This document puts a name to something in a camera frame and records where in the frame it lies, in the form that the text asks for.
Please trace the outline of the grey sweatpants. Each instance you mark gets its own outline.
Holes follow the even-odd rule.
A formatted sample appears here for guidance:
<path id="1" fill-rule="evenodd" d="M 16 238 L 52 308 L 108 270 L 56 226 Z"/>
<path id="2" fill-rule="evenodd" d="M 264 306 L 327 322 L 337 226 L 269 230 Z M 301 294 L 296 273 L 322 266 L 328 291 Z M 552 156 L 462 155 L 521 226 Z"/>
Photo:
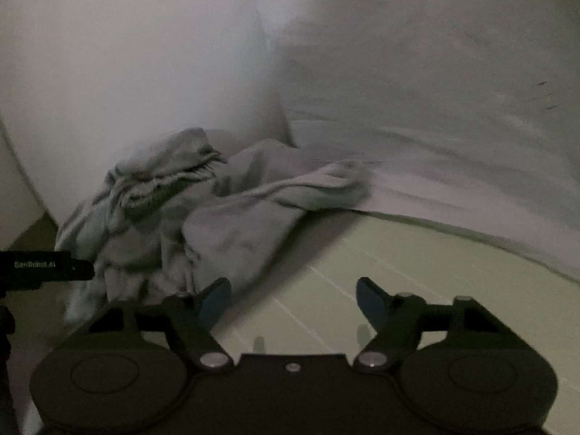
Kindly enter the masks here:
<path id="1" fill-rule="evenodd" d="M 58 231 L 59 252 L 94 265 L 64 320 L 78 327 L 108 302 L 158 303 L 219 278 L 244 290 L 304 216 L 353 209 L 369 189 L 364 164 L 326 145 L 263 140 L 226 157 L 189 129 L 141 147 Z"/>

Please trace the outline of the green grid mat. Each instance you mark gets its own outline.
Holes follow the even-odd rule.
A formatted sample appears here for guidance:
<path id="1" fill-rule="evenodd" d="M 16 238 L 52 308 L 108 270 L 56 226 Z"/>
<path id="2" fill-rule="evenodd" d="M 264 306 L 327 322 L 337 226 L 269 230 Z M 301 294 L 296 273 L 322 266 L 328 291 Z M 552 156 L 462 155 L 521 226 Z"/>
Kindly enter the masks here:
<path id="1" fill-rule="evenodd" d="M 578 285 L 499 248 L 411 222 L 355 212 L 305 218 L 214 336 L 232 356 L 356 356 L 374 335 L 356 303 L 362 277 L 391 295 L 411 293 L 438 305 L 469 295 L 485 305 L 558 375 L 548 432 L 578 432 Z"/>

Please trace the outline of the white cushion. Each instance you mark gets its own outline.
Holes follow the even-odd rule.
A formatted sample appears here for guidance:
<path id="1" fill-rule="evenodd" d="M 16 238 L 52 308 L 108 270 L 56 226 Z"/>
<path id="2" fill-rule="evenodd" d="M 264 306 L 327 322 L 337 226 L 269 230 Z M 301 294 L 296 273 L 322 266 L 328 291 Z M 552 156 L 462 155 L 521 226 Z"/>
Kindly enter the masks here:
<path id="1" fill-rule="evenodd" d="M 56 222 L 135 144 L 287 137 L 254 0 L 1 0 L 1 119 Z"/>

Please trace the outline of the light blue carrot-print sheet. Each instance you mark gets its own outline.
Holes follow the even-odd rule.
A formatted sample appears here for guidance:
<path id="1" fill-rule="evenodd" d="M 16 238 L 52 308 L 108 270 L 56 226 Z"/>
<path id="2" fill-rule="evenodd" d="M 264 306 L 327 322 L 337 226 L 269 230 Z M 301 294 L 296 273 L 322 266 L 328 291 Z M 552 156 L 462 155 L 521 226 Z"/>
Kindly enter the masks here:
<path id="1" fill-rule="evenodd" d="M 579 0 L 254 0 L 297 144 L 366 209 L 579 276 Z"/>

